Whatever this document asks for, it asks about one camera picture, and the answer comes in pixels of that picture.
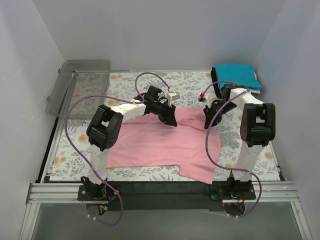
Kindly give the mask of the pink t shirt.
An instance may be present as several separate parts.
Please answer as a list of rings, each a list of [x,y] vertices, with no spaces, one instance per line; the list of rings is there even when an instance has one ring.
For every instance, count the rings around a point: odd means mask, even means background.
[[[215,128],[205,146],[205,114],[201,108],[177,108],[177,126],[166,125],[154,114],[121,125],[110,149],[107,168],[179,166],[183,177],[210,184],[213,164],[220,156],[221,139]]]

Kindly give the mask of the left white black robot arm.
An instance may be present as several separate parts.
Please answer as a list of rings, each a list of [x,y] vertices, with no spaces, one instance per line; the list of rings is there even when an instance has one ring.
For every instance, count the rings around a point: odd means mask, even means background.
[[[90,170],[88,176],[81,177],[81,183],[95,200],[103,199],[107,194],[107,187],[103,181],[107,180],[107,162],[112,148],[118,140],[121,126],[124,122],[147,114],[158,116],[160,122],[176,127],[176,106],[173,101],[180,95],[167,91],[160,96],[162,90],[150,86],[146,93],[138,95],[128,103],[108,107],[100,105],[95,112],[86,134],[90,143]]]

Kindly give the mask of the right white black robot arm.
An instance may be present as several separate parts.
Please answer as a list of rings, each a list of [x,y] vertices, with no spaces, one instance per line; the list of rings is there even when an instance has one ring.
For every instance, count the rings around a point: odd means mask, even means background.
[[[205,102],[204,128],[210,131],[222,121],[222,116],[239,108],[242,118],[239,135],[242,140],[240,154],[235,167],[225,167],[230,172],[225,181],[209,185],[209,196],[213,200],[235,200],[256,198],[252,179],[256,177],[253,169],[262,150],[276,135],[276,107],[255,98],[250,90],[232,83],[225,84],[220,98],[212,100],[204,92],[199,101]]]

